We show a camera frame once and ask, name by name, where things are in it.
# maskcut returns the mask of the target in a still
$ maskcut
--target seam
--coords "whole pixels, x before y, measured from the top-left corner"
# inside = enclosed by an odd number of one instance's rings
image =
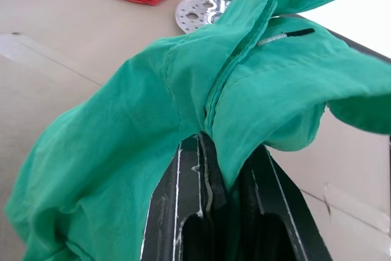
[[[214,120],[214,116],[216,115],[216,110],[217,110],[217,104],[219,103],[219,100],[221,99],[220,96],[222,94],[222,91],[224,90],[224,86],[223,86],[223,83],[225,83],[229,76],[231,75],[233,69],[236,67],[236,65],[240,62],[240,58],[243,57],[244,55],[244,52],[247,51],[247,53],[251,50],[251,48],[249,48],[249,45],[251,43],[254,42],[255,39],[259,39],[259,37],[265,32],[266,28],[263,30],[263,32],[260,34],[260,32],[262,31],[262,27],[264,26],[264,22],[265,20],[267,20],[268,18],[270,18],[270,14],[272,11],[274,11],[276,9],[276,5],[275,5],[275,2],[272,0],[271,1],[271,4],[270,4],[270,7],[268,10],[264,10],[261,12],[261,15],[262,13],[265,13],[264,16],[262,17],[260,15],[260,18],[258,20],[255,21],[255,23],[260,23],[261,25],[259,25],[259,27],[257,28],[257,31],[256,32],[253,32],[252,31],[254,30],[254,27],[252,28],[252,30],[248,33],[248,34],[253,34],[253,36],[250,38],[249,41],[247,41],[243,46],[242,46],[242,50],[240,52],[238,52],[236,54],[236,56],[233,58],[233,60],[231,61],[231,63],[228,64],[227,68],[225,69],[225,71],[229,70],[231,68],[231,72],[228,74],[228,76],[223,80],[223,77],[224,75],[221,77],[221,80],[218,81],[216,87],[219,87],[221,85],[221,89],[219,90],[219,94],[217,94],[217,92],[214,93],[213,95],[213,98],[210,102],[210,109],[211,109],[211,112],[209,113],[210,117],[208,119],[208,128],[210,129],[210,133],[211,133],[211,129],[212,129],[212,124],[213,124],[213,120]],[[240,42],[239,44],[235,47],[234,51],[240,46]]]
[[[179,121],[178,121],[178,124],[179,124],[178,130],[180,130],[180,126],[181,126],[181,112],[179,111],[177,102],[175,101],[174,95],[173,95],[173,93],[172,93],[172,91],[171,91],[171,88],[170,88],[170,86],[169,86],[169,84],[170,84],[170,83],[169,83],[169,68],[170,68],[170,61],[171,61],[171,56],[172,56],[173,51],[174,51],[179,45],[181,45],[181,44],[183,44],[185,41],[187,41],[187,39],[190,38],[191,35],[193,35],[193,33],[188,34],[185,38],[183,38],[183,40],[182,40],[181,42],[179,42],[178,44],[174,45],[174,46],[171,48],[171,50],[170,50],[170,52],[169,52],[169,55],[168,55],[168,57],[167,57],[167,62],[166,62],[166,66],[167,66],[167,70],[166,70],[166,86],[167,86],[167,89],[169,90],[171,99],[172,99],[172,101],[173,101],[173,103],[174,103],[174,105],[175,105],[175,107],[176,107],[176,109],[177,109],[177,111],[178,111],[178,119],[179,119]]]
[[[82,247],[80,247],[80,245],[77,244],[76,242],[70,240],[69,238],[65,238],[65,242],[71,243],[73,246],[78,247],[79,250],[82,251],[88,258],[90,258],[92,261],[95,260],[94,258],[91,257],[91,255],[90,255],[89,253],[86,252],[85,249],[83,249]],[[72,253],[75,254],[75,252],[73,252],[68,246],[67,246],[67,249],[68,249],[69,251],[71,251]]]
[[[335,54],[339,54],[339,53],[341,53],[342,51],[345,51],[345,50],[346,50],[346,48],[337,50],[337,51],[335,51]],[[304,60],[308,60],[308,61],[318,61],[318,60],[325,60],[325,59],[327,59],[328,57],[330,57],[330,53],[322,54],[321,56],[317,56],[316,58],[310,58],[310,57],[305,56],[303,59],[304,59]],[[290,60],[290,61],[291,61],[291,62],[290,62],[289,64],[280,65],[280,66],[278,66],[278,67],[273,67],[273,68],[268,68],[268,69],[266,69],[266,70],[260,70],[259,72],[251,73],[251,74],[249,74],[249,75],[247,75],[247,76],[243,76],[243,77],[237,79],[236,81],[234,81],[231,85],[229,85],[229,87],[228,87],[228,88],[224,91],[224,93],[221,95],[221,98],[219,99],[219,101],[218,101],[218,103],[217,103],[217,105],[216,105],[216,110],[215,110],[215,112],[217,112],[217,109],[218,109],[218,107],[219,107],[219,105],[220,105],[220,102],[223,100],[223,98],[224,98],[224,96],[226,95],[226,93],[228,92],[228,90],[229,90],[230,88],[232,88],[236,83],[240,82],[241,80],[246,79],[246,78],[248,78],[248,77],[250,77],[250,76],[255,76],[255,75],[262,74],[262,73],[270,72],[270,71],[272,71],[272,70],[278,70],[278,69],[280,69],[280,68],[291,67],[292,64],[299,64],[299,65],[302,65],[301,63],[299,63],[299,61],[294,61],[294,60]]]

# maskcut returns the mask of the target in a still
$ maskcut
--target beige table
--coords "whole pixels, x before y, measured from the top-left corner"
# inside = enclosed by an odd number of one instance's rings
[[[181,34],[174,20],[180,1],[150,7],[123,0],[0,0],[1,208],[20,164],[56,116],[91,96],[126,59],[152,41]],[[300,164],[300,156],[277,154],[277,160],[307,193],[313,192],[313,183],[324,181],[316,177],[319,172],[311,173],[311,167]],[[327,172],[338,174],[333,168]],[[321,190],[313,193],[322,199]],[[355,230],[340,224],[357,227],[353,218],[340,211],[330,218],[322,201],[305,198],[335,261],[386,260],[357,246]],[[359,233],[372,233],[358,228]],[[23,249],[1,209],[0,260],[20,260]]]

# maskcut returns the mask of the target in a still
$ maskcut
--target green shirt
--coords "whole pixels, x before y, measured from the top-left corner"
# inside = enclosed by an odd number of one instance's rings
[[[216,144],[228,189],[259,144],[311,143],[325,105],[350,125],[390,134],[390,65],[311,21],[272,18],[330,1],[233,0],[215,24],[156,41],[58,117],[6,206],[24,260],[138,261],[150,196],[179,142],[199,131]],[[307,28],[315,33],[257,45]]]

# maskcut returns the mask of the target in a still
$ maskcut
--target metal base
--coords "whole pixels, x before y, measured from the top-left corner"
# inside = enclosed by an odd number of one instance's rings
[[[182,0],[175,12],[179,28],[186,34],[213,24],[225,12],[231,0]]]
[[[236,260],[332,261],[300,190],[263,145],[233,190],[238,197],[225,190],[211,138],[184,140],[152,195],[141,261],[225,261],[231,253]],[[232,221],[238,248],[229,251]]]

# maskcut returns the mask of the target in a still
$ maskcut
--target green cloth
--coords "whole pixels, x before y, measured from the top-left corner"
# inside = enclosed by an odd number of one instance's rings
[[[307,146],[325,104],[390,134],[391,66],[316,23],[271,18],[330,1],[233,0],[216,24],[156,41],[57,118],[6,206],[24,260],[139,260],[150,196],[179,142],[199,131],[216,144],[228,189],[259,144]],[[256,45],[307,28],[315,33]]]

